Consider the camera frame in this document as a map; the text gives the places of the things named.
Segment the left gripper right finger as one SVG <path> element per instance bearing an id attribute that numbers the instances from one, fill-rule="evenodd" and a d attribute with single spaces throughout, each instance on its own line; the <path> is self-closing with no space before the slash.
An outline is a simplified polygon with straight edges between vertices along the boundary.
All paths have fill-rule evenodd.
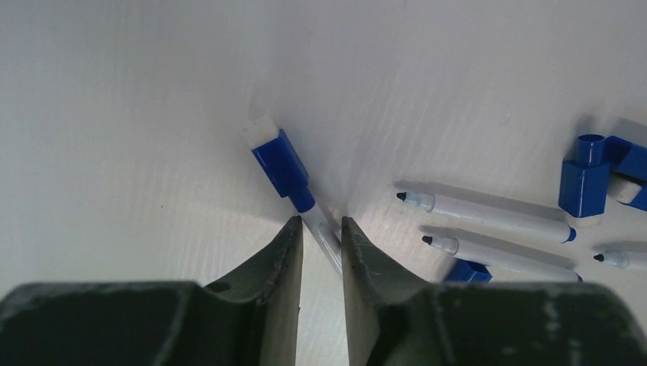
<path id="1" fill-rule="evenodd" d="M 341 231 L 352 365 L 644 365 L 646 337 L 599 284 L 432 284 Z"/>

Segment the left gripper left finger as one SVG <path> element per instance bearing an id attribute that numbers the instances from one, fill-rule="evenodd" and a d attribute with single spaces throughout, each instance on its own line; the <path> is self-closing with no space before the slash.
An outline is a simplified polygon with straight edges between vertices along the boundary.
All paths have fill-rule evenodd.
<path id="1" fill-rule="evenodd" d="M 1 301 L 3 365 L 292 365 L 303 224 L 194 281 L 49 282 Z"/>

